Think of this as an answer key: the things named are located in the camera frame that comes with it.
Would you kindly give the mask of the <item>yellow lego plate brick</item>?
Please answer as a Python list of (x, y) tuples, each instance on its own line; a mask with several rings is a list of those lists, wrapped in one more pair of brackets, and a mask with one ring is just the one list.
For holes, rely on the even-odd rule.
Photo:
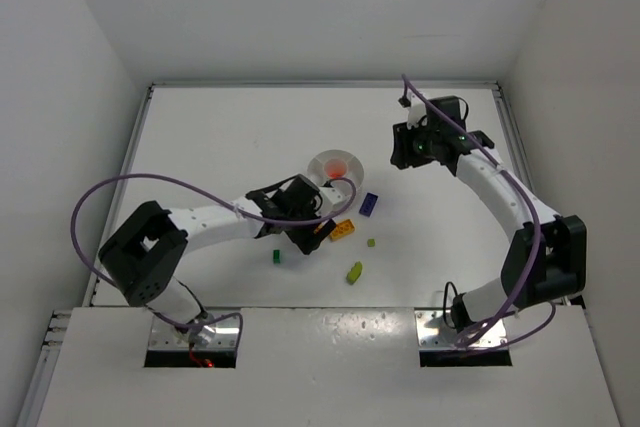
[(341, 222), (338, 222), (335, 225), (335, 228), (329, 235), (329, 239), (332, 242), (341, 240), (349, 235), (354, 234), (356, 231), (354, 223), (350, 219), (345, 219)]

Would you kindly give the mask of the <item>lime green curved lego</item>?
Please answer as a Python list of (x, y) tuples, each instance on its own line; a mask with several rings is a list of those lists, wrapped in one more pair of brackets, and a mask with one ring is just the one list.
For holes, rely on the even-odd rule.
[(363, 271), (363, 264), (360, 261), (355, 262), (354, 265), (346, 274), (346, 277), (345, 277), (346, 282), (349, 285), (355, 284), (361, 277), (362, 271)]

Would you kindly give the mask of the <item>blue lego brick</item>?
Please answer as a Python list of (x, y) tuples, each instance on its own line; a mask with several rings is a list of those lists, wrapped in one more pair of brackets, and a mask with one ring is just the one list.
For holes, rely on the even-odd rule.
[(378, 195), (367, 192), (365, 194), (365, 197), (362, 201), (362, 204), (359, 208), (358, 213), (364, 217), (369, 218), (376, 207), (378, 199), (379, 199)]

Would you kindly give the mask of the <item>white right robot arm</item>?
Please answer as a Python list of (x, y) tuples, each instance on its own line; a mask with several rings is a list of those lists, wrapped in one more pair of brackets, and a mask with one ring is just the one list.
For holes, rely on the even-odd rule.
[(408, 115), (392, 127), (391, 164), (400, 170), (432, 162), (446, 167), (478, 196), (510, 242), (495, 280), (454, 297), (454, 329), (471, 335), (492, 318), (580, 293), (586, 285), (585, 223), (540, 201), (503, 164), (484, 132), (467, 130), (463, 99), (423, 101), (404, 94), (399, 103)]

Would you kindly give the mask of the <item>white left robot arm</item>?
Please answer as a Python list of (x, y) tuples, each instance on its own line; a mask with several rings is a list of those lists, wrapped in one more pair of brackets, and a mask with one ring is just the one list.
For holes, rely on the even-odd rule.
[(99, 260), (130, 306), (147, 307), (186, 332), (209, 315), (175, 276), (184, 256), (222, 242), (281, 233), (308, 255), (336, 226), (321, 219), (344, 201), (337, 188), (317, 186), (303, 175), (250, 191), (230, 208), (215, 203), (165, 209), (148, 201), (101, 247)]

